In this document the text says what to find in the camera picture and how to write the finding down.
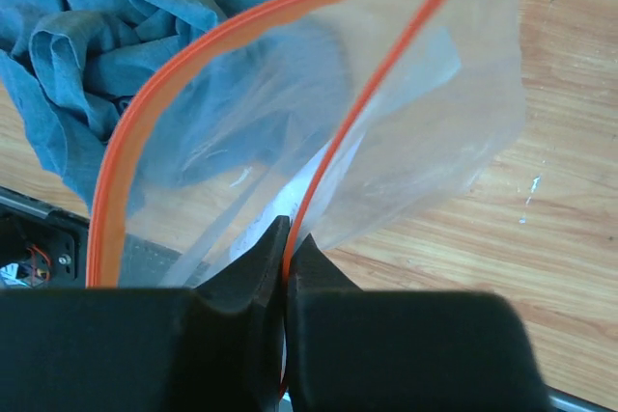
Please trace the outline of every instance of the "wood grain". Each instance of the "wood grain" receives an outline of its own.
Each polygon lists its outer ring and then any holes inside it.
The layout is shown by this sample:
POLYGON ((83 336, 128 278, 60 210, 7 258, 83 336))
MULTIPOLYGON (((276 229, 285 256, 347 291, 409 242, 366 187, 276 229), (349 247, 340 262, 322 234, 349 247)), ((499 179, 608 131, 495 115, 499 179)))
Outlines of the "wood grain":
MULTIPOLYGON (((548 383, 615 409, 617 24, 618 0, 520 0, 528 111, 518 142, 467 195, 330 253, 366 288, 508 297, 548 383)), ((0 184, 85 215, 39 167, 2 89, 0 112, 0 184)))

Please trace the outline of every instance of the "plastic bag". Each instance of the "plastic bag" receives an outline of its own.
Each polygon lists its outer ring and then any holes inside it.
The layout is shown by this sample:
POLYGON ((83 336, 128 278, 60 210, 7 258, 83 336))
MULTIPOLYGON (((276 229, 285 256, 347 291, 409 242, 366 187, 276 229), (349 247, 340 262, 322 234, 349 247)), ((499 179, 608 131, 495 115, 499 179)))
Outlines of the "plastic bag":
POLYGON ((274 0, 206 34, 110 141, 87 284, 196 286, 276 215, 324 249, 464 191, 523 124, 517 2, 274 0))

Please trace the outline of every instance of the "black plastic part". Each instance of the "black plastic part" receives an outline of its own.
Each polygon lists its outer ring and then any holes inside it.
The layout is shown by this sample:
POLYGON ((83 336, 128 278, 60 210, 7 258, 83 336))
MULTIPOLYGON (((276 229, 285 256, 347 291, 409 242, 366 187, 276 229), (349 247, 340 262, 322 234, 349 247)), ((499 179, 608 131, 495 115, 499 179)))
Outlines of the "black plastic part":
POLYGON ((276 410, 288 231, 195 290, 3 292, 2 410, 276 410))
POLYGON ((295 256, 288 289, 295 412, 552 410, 523 325, 505 300, 361 291, 342 285, 311 248, 295 256), (312 277, 319 275, 325 282, 312 277))
MULTIPOLYGON (((51 260, 51 281, 46 287, 84 287, 88 221, 2 187, 0 217, 15 225, 13 234, 3 236, 3 243, 12 242, 14 247, 22 248, 10 262, 29 259, 25 248, 35 244, 51 260), (58 262, 63 255, 70 258, 68 264, 58 262)), ((47 268, 42 256, 37 254, 36 260, 37 267, 47 268)))
POLYGON ((14 217, 0 216, 0 267, 26 258, 26 240, 20 236, 14 217))
MULTIPOLYGON (((56 263, 55 269, 52 269, 51 280, 42 287, 85 287, 89 225, 87 219, 3 187, 0 187, 0 217, 11 217, 12 223, 15 218, 18 219, 31 234, 27 237, 28 241, 40 246, 56 263), (66 250, 66 246, 71 248, 71 241, 72 249, 66 250), (68 266, 58 262, 64 253, 71 257, 68 266)), ((14 256, 30 257, 23 249, 24 239, 15 228, 10 227, 0 235, 4 246, 20 248, 23 251, 23 254, 15 254, 9 250, 6 253, 0 250, 0 266, 14 262, 14 256)), ((179 255, 168 248, 131 235, 126 237, 126 248, 130 250, 133 259, 124 263, 121 280, 126 279, 135 287, 151 287, 153 282, 159 281, 165 275, 179 255)), ((43 266, 42 257, 37 256, 37 260, 38 265, 43 266)))

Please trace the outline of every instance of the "blue towel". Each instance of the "blue towel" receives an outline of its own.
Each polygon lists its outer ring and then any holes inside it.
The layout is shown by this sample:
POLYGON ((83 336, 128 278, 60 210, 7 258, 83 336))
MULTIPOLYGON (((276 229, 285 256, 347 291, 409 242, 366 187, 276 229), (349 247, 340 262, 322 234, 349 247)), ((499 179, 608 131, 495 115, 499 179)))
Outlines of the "blue towel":
MULTIPOLYGON (((0 0, 0 77, 42 166, 90 208, 106 143, 139 88, 189 43, 265 1, 0 0)), ((244 51, 231 66, 214 68, 200 118, 230 100, 252 60, 244 51)), ((195 117, 186 101, 175 107, 195 117)), ((157 155, 160 147, 149 147, 157 155)))

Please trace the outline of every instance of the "wooden table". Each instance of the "wooden table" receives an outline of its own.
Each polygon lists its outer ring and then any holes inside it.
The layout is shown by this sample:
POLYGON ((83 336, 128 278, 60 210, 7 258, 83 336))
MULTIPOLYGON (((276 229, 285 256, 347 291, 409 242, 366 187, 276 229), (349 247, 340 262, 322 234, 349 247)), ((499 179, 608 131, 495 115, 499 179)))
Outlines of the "wooden table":
MULTIPOLYGON (((467 195, 331 256, 366 288, 505 295, 547 382, 618 408, 618 0, 520 0, 520 23, 519 141, 467 195)), ((2 88, 0 113, 0 185, 86 215, 2 88)))

